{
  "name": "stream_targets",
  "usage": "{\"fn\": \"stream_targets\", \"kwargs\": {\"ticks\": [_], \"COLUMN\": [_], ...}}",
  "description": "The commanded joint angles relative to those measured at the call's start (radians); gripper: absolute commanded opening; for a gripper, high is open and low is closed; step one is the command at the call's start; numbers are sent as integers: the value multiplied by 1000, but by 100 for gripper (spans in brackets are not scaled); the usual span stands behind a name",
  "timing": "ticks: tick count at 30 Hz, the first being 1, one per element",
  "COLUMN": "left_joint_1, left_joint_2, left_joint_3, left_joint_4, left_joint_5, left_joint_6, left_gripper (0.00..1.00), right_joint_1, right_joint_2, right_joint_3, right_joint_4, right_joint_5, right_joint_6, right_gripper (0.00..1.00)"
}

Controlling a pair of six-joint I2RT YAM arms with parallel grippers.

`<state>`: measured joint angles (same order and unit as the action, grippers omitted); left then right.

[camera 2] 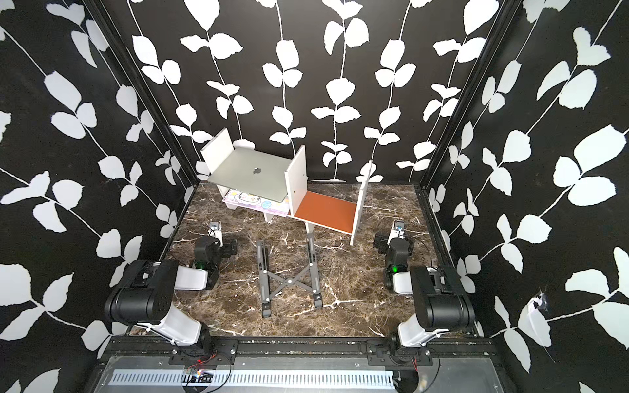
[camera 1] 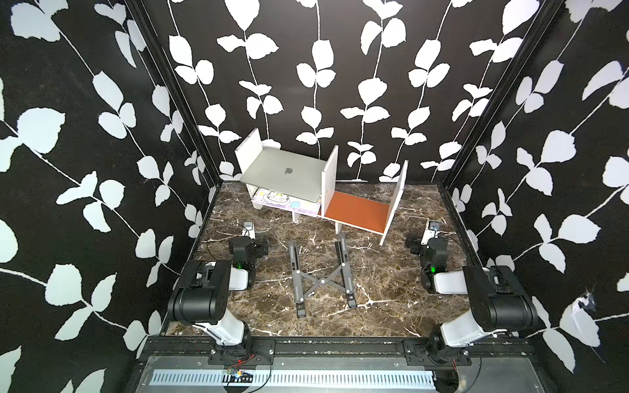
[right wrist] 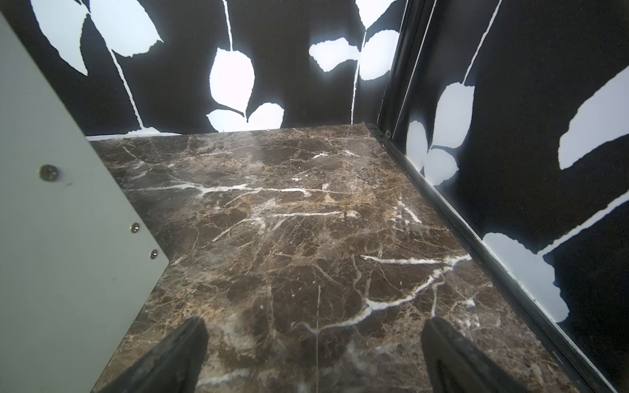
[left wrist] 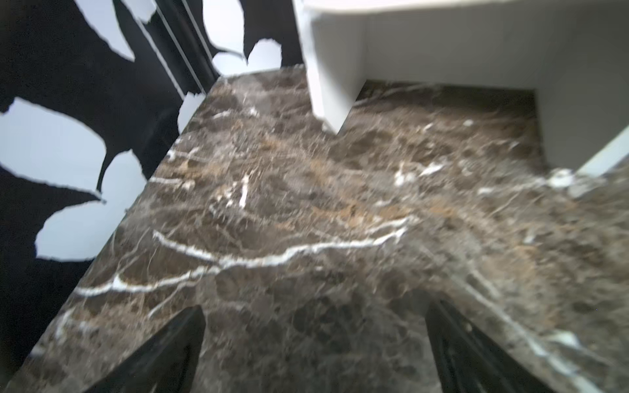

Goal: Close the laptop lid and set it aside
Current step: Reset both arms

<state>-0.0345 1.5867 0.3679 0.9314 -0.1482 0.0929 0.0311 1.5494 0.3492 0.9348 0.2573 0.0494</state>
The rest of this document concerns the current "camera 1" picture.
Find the silver laptop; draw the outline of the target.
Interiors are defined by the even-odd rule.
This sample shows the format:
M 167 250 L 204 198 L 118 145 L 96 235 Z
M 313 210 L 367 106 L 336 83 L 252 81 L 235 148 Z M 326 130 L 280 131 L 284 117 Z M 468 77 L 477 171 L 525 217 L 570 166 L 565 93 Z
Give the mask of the silver laptop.
M 238 156 L 251 162 L 242 174 L 243 183 L 311 202 L 321 197 L 324 160 L 273 148 L 262 149 L 256 158 L 253 156 Z

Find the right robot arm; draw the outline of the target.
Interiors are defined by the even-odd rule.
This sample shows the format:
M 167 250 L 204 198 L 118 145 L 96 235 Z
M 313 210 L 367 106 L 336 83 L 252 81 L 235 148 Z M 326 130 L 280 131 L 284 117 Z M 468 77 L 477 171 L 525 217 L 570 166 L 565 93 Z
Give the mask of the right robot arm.
M 510 268 L 469 265 L 448 272 L 445 238 L 410 235 L 406 246 L 420 258 L 421 282 L 429 293 L 468 296 L 470 309 L 433 334 L 439 346 L 465 348 L 495 333 L 535 326 L 537 310 Z

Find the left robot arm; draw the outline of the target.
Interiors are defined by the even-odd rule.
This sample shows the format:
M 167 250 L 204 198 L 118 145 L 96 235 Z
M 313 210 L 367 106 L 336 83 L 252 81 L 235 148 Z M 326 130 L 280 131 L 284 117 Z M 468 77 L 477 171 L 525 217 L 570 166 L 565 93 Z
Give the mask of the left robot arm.
M 233 237 L 229 252 L 230 260 L 187 262 L 168 301 L 167 314 L 173 321 L 209 334 L 220 346 L 249 351 L 250 330 L 228 310 L 228 299 L 233 291 L 253 287 L 257 260 L 268 255 L 269 242 Z

